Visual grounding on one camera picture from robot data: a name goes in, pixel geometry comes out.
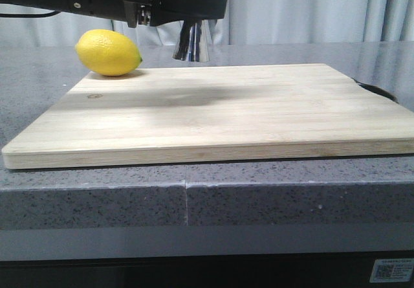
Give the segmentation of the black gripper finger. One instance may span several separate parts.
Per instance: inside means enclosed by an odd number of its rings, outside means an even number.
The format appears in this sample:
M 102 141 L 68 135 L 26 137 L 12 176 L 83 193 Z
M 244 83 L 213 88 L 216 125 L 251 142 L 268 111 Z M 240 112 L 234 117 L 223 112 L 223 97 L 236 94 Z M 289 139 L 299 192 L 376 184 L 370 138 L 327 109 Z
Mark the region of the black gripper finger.
M 222 19 L 228 0 L 152 0 L 150 25 L 174 21 Z

